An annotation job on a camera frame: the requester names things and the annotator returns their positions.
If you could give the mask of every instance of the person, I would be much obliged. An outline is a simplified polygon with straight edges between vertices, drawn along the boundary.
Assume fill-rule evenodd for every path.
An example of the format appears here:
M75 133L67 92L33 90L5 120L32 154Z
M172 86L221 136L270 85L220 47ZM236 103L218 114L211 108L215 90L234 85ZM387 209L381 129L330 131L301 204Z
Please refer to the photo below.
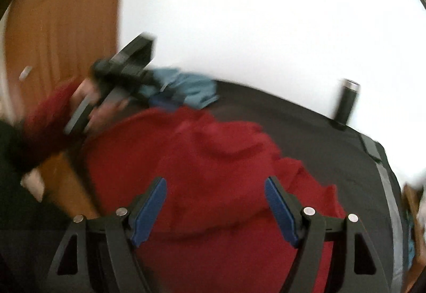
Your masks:
M48 198L41 203L20 182L50 155L76 138L63 128L80 102L99 95L89 80L60 86L17 126L0 121L0 291L38 292L70 218ZM91 113L90 132L113 116L125 102Z
M2 124L19 146L14 141L2 145L8 152L2 162L10 166L9 180L3 183L13 188L2 195L10 204L2 200L0 253L19 283L30 282L27 291L37 291L42 283L69 219L45 201L30 201L19 180L75 139L65 136L63 127L88 94L96 100L89 80L80 86L69 83L30 114L20 131ZM277 176L302 205L344 217L336 187L320 186L300 161L282 158L259 125L219 122L208 111L187 107L175 112L148 109L112 124L125 105L93 111L88 125L92 135L81 151L103 214L129 205L153 178L166 179L166 201L149 240L136 253L171 292L280 291L296 251L284 241L268 208L268 176ZM24 198L25 203L17 201ZM20 231L21 237L11 238ZM45 234L52 240L41 241ZM324 290L331 250L326 243L314 292ZM41 253L44 266L38 265Z

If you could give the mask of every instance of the blue clip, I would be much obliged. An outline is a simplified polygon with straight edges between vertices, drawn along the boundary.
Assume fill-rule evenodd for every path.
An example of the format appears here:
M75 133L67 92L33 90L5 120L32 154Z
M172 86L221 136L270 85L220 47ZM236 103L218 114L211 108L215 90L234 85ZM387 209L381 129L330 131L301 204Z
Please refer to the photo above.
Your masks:
M294 216L271 178L265 181L265 196L284 239L297 248L299 236Z
M182 105L181 103L172 100L171 98L165 97L161 93L152 95L148 100L148 104L150 105L150 108L160 107L168 113L174 113Z
M135 211L129 216L129 225L133 229L130 238L134 246L148 240L157 216L163 207L167 194L167 183L163 178L156 179L146 195L137 203Z

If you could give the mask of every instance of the black mattress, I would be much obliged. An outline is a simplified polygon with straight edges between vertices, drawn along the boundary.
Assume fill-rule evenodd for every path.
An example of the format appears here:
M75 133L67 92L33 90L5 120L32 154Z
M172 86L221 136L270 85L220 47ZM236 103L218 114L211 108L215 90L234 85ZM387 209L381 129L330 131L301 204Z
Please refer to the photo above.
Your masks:
M389 286L393 273L393 233L389 208L375 162L365 152L359 133L340 131L325 116L259 90L218 82L220 100L209 111L220 121L260 124L283 156L301 160L322 185L337 185L338 199L347 213L357 214L378 252ZM401 207L401 190L384 148L376 143L388 171L403 228L403 266L407 270L408 227Z

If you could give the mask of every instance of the gray trim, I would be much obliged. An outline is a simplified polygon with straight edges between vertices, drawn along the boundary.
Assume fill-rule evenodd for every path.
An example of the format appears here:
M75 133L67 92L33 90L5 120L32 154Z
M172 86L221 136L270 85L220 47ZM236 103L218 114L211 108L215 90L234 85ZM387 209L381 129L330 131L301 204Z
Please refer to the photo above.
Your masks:
M392 190L392 185L389 180L389 174L383 167L382 159L377 150L376 143L370 137L361 135L361 140L364 148L369 156L376 162L377 169L382 180L383 190L385 192L386 201L388 203L389 216L392 226L393 248L394 248L394 268L392 273L391 293L400 293L403 284L404 275L404 249L403 249L403 229L401 217L395 196Z
M386 201L388 202L389 216L391 217L392 235L394 243L394 270L392 275L391 293L399 293L402 289L403 282L403 231L401 218L392 191L391 182L389 181L388 171L381 163L376 162L377 169L382 180L383 189L385 191Z
M343 85L344 85L345 88L348 88L348 89L355 91L355 92L359 92L359 89L361 88L361 86L357 82L354 82L354 81L349 80L349 79L345 79Z

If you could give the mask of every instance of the black plastic bracket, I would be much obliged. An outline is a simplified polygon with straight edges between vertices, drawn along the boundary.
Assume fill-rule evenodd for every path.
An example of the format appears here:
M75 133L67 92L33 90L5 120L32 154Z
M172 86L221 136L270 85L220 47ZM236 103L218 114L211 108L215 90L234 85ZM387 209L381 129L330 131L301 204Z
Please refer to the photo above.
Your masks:
M133 249L148 239L167 194L163 178L128 208L87 220L78 215L53 258L43 292L151 293Z
M303 208L276 177L266 180L265 195L284 239L298 248L281 293L313 291L325 241L333 241L325 293L389 293L380 259L358 216L333 218Z

